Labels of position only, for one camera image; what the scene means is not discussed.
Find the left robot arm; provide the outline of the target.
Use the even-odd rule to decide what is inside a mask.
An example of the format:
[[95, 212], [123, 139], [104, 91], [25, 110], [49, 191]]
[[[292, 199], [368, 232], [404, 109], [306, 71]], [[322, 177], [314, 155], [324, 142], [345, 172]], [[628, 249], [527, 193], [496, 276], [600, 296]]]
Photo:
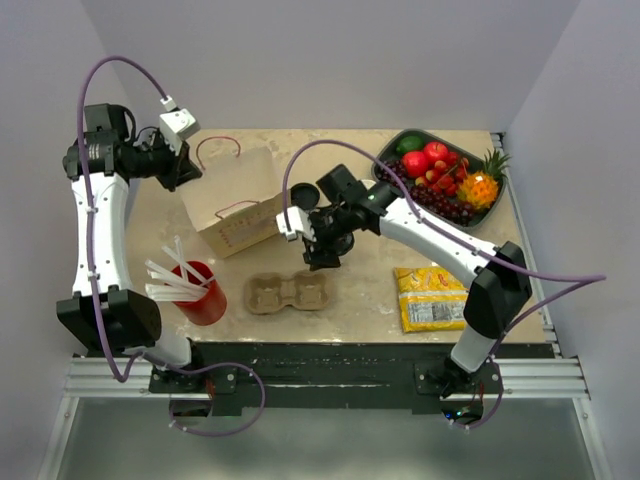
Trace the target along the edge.
[[56, 304], [60, 323], [91, 353], [173, 367], [185, 392], [200, 390], [207, 368], [190, 340], [161, 324], [157, 303], [135, 292], [126, 259], [125, 210], [133, 179], [155, 178], [170, 191], [201, 177], [188, 140], [198, 121], [172, 99], [150, 139], [137, 143], [135, 118], [121, 105], [82, 105], [74, 144], [63, 159], [77, 211], [78, 260], [70, 298]]

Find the brown paper bag pink handles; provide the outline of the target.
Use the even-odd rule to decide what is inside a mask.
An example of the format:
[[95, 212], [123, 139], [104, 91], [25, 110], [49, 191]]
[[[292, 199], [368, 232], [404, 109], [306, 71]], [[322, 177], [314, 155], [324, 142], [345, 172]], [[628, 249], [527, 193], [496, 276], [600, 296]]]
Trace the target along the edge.
[[216, 257], [230, 257], [278, 233], [276, 216], [288, 193], [268, 147], [245, 150], [232, 137], [211, 136], [196, 144], [193, 157], [202, 176], [178, 192]]

